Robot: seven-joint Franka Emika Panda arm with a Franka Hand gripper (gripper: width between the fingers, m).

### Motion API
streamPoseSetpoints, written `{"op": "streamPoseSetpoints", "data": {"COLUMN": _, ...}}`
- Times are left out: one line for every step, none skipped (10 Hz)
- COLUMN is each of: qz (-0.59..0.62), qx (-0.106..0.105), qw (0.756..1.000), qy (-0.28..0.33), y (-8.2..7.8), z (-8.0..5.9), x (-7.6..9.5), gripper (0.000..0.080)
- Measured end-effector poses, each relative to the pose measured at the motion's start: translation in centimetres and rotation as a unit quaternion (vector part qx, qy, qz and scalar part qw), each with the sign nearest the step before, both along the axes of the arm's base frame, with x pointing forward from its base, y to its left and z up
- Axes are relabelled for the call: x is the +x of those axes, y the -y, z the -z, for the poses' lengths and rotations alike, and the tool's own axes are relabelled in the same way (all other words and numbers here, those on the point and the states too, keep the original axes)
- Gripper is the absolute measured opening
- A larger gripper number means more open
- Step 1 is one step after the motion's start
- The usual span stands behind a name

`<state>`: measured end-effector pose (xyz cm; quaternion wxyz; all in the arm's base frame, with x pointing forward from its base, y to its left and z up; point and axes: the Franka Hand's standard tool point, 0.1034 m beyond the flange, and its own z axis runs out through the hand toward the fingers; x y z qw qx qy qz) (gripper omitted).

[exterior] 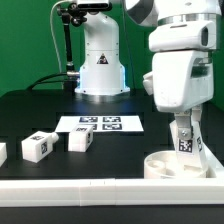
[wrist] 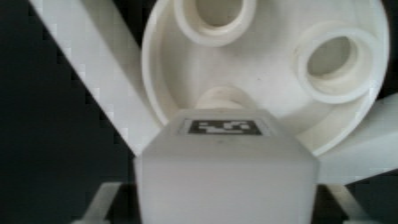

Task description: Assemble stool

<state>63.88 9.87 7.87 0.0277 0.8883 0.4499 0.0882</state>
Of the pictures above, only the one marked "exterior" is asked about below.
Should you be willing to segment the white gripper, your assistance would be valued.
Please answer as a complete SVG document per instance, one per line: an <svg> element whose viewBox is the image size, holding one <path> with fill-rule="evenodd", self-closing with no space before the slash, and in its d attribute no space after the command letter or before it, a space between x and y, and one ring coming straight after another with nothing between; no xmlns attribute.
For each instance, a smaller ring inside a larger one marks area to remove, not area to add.
<svg viewBox="0 0 224 224"><path fill-rule="evenodd" d="M143 84L160 112L177 112L179 139L193 138L193 123L200 123L202 116L202 107L196 105L213 97L210 53L216 37L216 24L207 20L161 25L149 35L154 56Z"/></svg>

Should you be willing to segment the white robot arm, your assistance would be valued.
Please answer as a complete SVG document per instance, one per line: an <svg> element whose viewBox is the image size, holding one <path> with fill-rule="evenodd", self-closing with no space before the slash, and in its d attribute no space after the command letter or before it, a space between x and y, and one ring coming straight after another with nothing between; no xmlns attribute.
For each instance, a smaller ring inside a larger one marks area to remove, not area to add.
<svg viewBox="0 0 224 224"><path fill-rule="evenodd" d="M154 27L149 49L152 71L143 85L161 112L184 113L213 97L210 54L219 47L220 0L124 0L136 24ZM75 89L85 96L115 95L125 89L118 67L118 26L101 12L99 0L78 0L86 13L85 62Z"/></svg>

